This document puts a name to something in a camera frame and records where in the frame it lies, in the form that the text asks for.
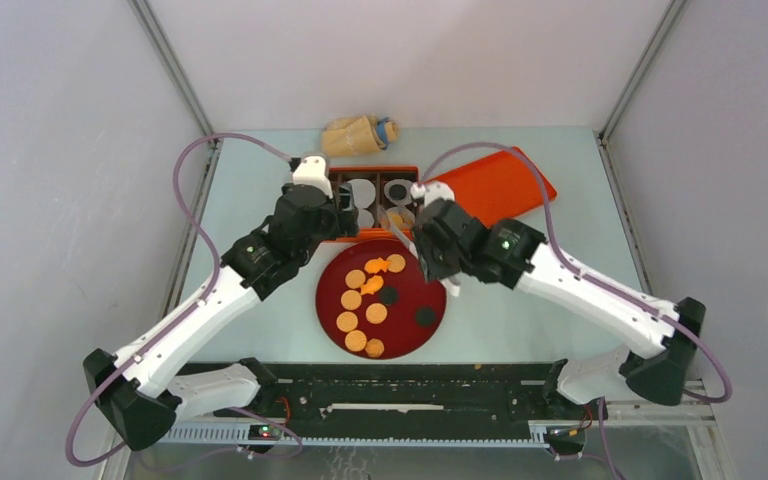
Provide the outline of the black sandwich cookie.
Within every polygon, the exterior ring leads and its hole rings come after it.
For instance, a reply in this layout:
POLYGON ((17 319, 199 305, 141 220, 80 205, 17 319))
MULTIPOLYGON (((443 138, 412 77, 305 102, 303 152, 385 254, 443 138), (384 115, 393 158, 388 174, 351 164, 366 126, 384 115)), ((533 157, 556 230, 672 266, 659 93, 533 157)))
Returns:
POLYGON ((399 300, 399 293, 396 288, 384 286, 378 291, 378 299, 385 306, 395 305, 399 300))
POLYGON ((428 306, 418 308, 414 315, 415 323, 423 328, 430 328, 433 326, 436 319, 437 317, 434 309, 428 306))
POLYGON ((392 184, 388 185, 387 195, 393 203, 398 203, 407 197, 407 190, 402 184, 392 184))

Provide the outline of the orange box lid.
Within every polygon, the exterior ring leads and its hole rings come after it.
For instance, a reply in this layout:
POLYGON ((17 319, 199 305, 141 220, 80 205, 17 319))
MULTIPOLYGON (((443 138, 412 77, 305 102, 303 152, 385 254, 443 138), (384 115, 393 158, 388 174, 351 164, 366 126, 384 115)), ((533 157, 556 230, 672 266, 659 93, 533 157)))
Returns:
POLYGON ((510 152, 498 151, 431 178, 448 185, 455 201, 486 227, 543 206, 537 180, 510 152))

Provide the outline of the orange cookie box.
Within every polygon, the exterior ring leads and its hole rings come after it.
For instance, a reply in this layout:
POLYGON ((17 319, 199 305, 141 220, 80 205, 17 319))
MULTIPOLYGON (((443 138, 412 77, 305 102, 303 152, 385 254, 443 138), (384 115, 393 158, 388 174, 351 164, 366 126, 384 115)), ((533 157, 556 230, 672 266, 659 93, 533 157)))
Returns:
POLYGON ((385 209, 404 206, 412 213, 412 225, 406 231, 411 238, 418 205, 409 199, 410 187, 419 180, 419 168, 414 165, 372 165, 355 167, 335 167, 329 172, 329 180, 334 188, 347 183, 352 187, 355 204, 359 209, 359 233, 356 237, 340 238, 337 242, 360 242, 379 238, 392 238, 393 234, 382 227, 377 218, 377 206, 385 209), (407 197, 393 203, 387 195, 388 185, 402 184, 407 190, 407 197))

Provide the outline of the dark red round plate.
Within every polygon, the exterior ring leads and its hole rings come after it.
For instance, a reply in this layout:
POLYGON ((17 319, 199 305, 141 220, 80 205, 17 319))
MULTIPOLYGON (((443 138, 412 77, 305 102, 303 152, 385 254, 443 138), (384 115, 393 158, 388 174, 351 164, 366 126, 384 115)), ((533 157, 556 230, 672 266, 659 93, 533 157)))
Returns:
POLYGON ((315 292, 320 327, 342 350, 389 360, 424 346, 442 323, 447 292, 428 283, 398 241, 357 243, 332 259, 315 292))

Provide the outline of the metal tongs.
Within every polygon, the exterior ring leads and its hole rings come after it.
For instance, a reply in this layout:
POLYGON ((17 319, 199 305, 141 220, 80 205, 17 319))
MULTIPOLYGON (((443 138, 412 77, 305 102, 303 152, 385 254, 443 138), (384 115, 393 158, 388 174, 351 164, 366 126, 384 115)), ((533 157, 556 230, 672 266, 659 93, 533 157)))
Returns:
MULTIPOLYGON (((419 256, 417 248, 413 240, 408 236, 406 231, 412 225, 410 220, 412 219, 412 213, 404 206, 396 206, 390 209, 385 209, 383 206, 377 206, 377 218, 379 224, 389 230, 395 238, 400 241, 405 248, 417 259, 418 262, 422 260, 419 256), (387 212, 397 212, 403 217, 404 226, 403 230, 390 229, 388 227, 388 221, 386 219, 387 212)), ((446 290, 447 294, 451 297, 459 297, 461 293, 461 284, 457 277, 450 277, 440 280, 441 285, 446 290)))

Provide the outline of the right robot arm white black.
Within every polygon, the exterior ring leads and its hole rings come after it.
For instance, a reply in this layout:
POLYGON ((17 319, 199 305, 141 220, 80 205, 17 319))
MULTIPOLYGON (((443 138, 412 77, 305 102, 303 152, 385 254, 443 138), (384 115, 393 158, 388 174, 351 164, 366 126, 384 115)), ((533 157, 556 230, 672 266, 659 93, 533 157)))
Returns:
POLYGON ((566 418, 620 378, 639 397, 676 406, 697 351, 706 307, 648 297, 572 262, 540 231, 515 219, 491 227, 452 200, 424 207, 411 229, 424 277, 465 274, 536 295, 616 335, 622 347, 587 361, 557 362, 541 392, 545 411, 566 418))

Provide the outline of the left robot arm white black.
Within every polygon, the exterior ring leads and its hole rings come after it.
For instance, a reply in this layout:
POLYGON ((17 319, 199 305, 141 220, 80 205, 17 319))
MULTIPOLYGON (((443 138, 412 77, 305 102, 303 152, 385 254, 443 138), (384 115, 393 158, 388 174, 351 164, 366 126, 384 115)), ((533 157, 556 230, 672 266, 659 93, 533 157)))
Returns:
POLYGON ((211 410, 242 407, 257 417, 271 412, 275 388, 244 363, 212 374, 179 371, 231 320, 294 279, 322 242, 357 231, 350 184, 332 195, 286 184, 273 213, 215 257, 213 272, 190 298, 117 352, 88 354, 82 367, 92 403, 124 446, 144 450, 177 421, 211 410))

